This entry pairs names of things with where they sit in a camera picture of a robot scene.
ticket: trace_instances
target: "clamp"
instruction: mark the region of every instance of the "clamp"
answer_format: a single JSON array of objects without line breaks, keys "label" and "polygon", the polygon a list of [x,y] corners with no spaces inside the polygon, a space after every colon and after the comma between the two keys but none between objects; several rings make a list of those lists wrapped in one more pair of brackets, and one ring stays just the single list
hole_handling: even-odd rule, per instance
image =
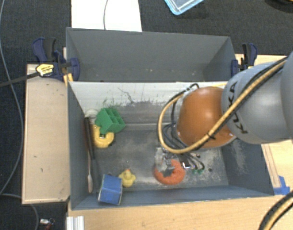
[{"label": "clamp", "polygon": [[55,50],[55,38],[40,37],[32,43],[32,50],[39,64],[49,63],[53,65],[53,72],[45,77],[51,77],[63,81],[63,76],[71,73],[73,80],[77,81],[80,75],[78,59],[73,57],[69,62],[63,55]]},{"label": "clamp", "polygon": [[231,63],[231,75],[248,69],[249,67],[254,65],[254,62],[257,58],[258,52],[257,47],[252,43],[242,44],[244,58],[241,58],[241,64],[239,64],[237,59],[232,60]]}]

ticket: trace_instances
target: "black carpet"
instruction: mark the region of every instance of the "black carpet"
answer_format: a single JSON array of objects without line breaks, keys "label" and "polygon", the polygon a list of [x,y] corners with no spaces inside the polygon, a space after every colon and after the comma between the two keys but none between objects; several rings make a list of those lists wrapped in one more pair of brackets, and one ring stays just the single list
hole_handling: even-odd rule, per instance
[{"label": "black carpet", "polygon": [[[206,0],[175,16],[163,0],[139,0],[142,29],[154,32],[227,35],[236,53],[243,42],[254,43],[259,54],[289,54],[293,50],[293,4],[276,0]],[[36,38],[57,38],[65,46],[65,27],[70,26],[70,0],[6,0],[1,41],[11,78],[25,74],[34,61],[31,43]],[[0,57],[0,81],[6,81]],[[24,107],[24,83],[15,84]],[[0,189],[7,181],[20,146],[20,122],[10,87],[0,89]],[[6,193],[21,194],[21,167]],[[36,205],[40,218],[56,219],[53,229],[65,228],[65,203]],[[0,229],[33,229],[35,218],[19,200],[0,199]]]}]

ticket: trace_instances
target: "blue cube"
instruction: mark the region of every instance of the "blue cube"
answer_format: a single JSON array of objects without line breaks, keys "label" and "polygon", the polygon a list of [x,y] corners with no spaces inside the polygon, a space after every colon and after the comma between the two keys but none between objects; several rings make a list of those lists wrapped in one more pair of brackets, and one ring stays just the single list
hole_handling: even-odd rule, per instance
[{"label": "blue cube", "polygon": [[119,205],[122,197],[122,179],[104,174],[102,186],[99,191],[98,201]]}]

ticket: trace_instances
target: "green block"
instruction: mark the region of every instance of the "green block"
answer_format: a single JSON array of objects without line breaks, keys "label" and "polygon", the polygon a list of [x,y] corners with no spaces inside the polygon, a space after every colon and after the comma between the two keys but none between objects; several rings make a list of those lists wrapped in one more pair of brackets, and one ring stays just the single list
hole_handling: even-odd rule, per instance
[{"label": "green block", "polygon": [[102,108],[96,116],[95,124],[100,126],[100,133],[120,132],[126,125],[117,110]]}]

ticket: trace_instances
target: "red object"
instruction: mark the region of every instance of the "red object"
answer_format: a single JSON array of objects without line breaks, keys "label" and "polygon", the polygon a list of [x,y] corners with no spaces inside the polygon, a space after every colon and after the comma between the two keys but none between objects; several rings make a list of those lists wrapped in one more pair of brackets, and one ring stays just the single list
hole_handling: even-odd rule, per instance
[{"label": "red object", "polygon": [[164,177],[164,175],[157,170],[154,169],[154,177],[157,181],[165,185],[176,185],[183,181],[186,171],[181,167],[180,162],[177,160],[171,160],[172,166],[174,166],[174,170],[170,176]]}]

